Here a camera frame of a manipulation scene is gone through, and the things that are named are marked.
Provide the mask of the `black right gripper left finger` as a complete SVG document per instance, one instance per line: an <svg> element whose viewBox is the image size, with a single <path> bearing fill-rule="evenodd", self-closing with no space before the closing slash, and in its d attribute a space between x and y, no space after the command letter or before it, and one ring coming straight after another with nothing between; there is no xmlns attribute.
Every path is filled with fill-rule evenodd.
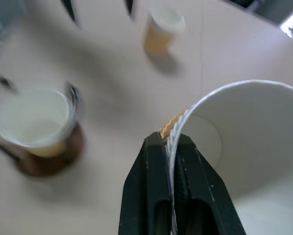
<svg viewBox="0 0 293 235"><path fill-rule="evenodd" d="M172 190L164 141L149 135L125 180L118 235L171 235Z"/></svg>

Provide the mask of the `white paper cup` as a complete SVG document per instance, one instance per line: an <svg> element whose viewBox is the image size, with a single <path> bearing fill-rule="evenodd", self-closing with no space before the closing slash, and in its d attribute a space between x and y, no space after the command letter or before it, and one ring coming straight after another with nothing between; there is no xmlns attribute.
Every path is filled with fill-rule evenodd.
<svg viewBox="0 0 293 235"><path fill-rule="evenodd" d="M170 163L189 136L223 180L247 235L293 235L293 87L218 88L160 130Z"/></svg>

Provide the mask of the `dark grey background furniture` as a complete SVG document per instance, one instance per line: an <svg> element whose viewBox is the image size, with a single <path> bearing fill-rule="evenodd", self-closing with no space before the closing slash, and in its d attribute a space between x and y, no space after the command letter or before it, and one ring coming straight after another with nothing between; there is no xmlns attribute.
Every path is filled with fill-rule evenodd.
<svg viewBox="0 0 293 235"><path fill-rule="evenodd" d="M224 0L273 24L282 24L293 14L293 0Z"/></svg>

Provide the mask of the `ribbed brown paper cup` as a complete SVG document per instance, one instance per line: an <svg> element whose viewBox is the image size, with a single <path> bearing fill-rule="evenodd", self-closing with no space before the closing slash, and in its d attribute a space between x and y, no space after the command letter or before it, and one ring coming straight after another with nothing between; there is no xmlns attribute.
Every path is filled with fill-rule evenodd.
<svg viewBox="0 0 293 235"><path fill-rule="evenodd" d="M66 149L76 125L76 108L64 94L31 89L0 94L0 141L39 157L54 157Z"/></svg>
<svg viewBox="0 0 293 235"><path fill-rule="evenodd" d="M166 54L177 35L185 30L185 19L170 7L150 11L144 37L144 49L152 56Z"/></svg>

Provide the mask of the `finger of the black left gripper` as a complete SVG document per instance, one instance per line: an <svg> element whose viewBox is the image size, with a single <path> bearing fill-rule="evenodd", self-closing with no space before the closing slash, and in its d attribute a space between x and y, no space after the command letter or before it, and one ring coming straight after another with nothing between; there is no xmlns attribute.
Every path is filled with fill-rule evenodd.
<svg viewBox="0 0 293 235"><path fill-rule="evenodd" d="M134 10L134 2L135 0L124 0L125 5L126 5L126 9L128 12L129 16L133 15L133 10Z"/></svg>
<svg viewBox="0 0 293 235"><path fill-rule="evenodd" d="M75 13L75 0L60 0L61 4L63 5L66 13L70 17L70 19L76 23L76 13Z"/></svg>

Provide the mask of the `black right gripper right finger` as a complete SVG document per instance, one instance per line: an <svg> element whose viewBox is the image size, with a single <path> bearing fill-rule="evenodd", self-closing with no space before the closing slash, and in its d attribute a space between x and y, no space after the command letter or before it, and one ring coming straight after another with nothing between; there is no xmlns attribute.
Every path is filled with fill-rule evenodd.
<svg viewBox="0 0 293 235"><path fill-rule="evenodd" d="M222 178L181 135L174 166L178 235L246 235Z"/></svg>

